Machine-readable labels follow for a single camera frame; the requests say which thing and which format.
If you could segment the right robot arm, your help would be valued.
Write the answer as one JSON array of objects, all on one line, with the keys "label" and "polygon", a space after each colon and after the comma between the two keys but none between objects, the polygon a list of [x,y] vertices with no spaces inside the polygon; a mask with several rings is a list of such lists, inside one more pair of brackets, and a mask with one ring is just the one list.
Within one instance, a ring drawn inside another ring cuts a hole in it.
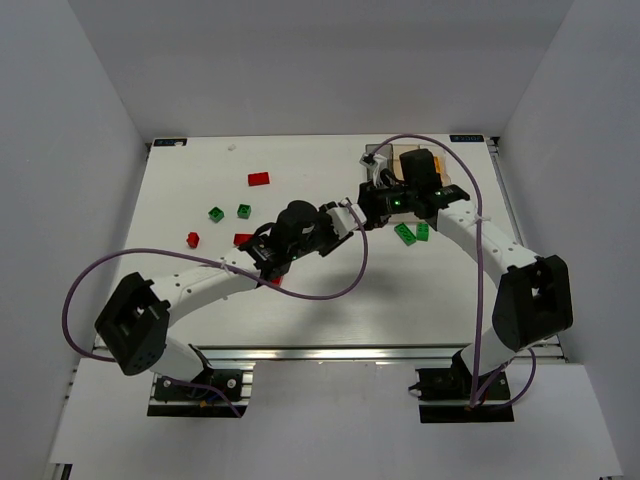
[{"label": "right robot arm", "polygon": [[476,261],[480,276],[490,278],[497,288],[490,328],[454,357],[452,367],[459,377],[479,381],[521,350],[572,326],[565,261],[536,254],[481,216],[467,192],[443,183],[428,149],[401,154],[400,176],[387,168],[382,155],[366,153],[360,162],[368,171],[358,196],[367,229],[386,225],[396,214],[411,213],[458,245]]}]

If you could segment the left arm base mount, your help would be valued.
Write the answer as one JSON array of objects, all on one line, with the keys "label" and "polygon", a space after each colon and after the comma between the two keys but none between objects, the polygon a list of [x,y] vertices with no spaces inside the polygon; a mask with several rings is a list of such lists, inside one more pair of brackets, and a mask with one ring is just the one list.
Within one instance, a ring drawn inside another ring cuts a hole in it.
[{"label": "left arm base mount", "polygon": [[153,376],[148,417],[239,419],[247,410],[253,384],[252,363],[216,362],[213,375],[198,387]]}]

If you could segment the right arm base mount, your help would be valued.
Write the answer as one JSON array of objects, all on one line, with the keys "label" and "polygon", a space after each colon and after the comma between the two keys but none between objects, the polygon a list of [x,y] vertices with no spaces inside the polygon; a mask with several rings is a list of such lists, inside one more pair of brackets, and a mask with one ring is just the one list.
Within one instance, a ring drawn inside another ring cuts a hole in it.
[{"label": "right arm base mount", "polygon": [[512,423],[511,406],[502,407],[511,399],[505,373],[499,373],[480,395],[474,407],[471,400],[471,376],[456,367],[421,368],[416,370],[417,381],[408,393],[418,399],[422,424]]}]

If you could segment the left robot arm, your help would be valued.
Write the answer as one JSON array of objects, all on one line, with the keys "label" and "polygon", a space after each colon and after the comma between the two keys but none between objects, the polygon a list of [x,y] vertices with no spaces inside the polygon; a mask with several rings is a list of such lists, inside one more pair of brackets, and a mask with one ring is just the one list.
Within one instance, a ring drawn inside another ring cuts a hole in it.
[{"label": "left robot arm", "polygon": [[171,380],[194,382],[211,367],[199,350],[169,335],[187,315],[216,301],[273,285],[292,262],[326,256],[364,226],[362,209],[349,200],[319,208],[295,200],[277,219],[259,227],[217,260],[156,279],[125,276],[95,322],[95,329],[127,376],[151,371]]}]

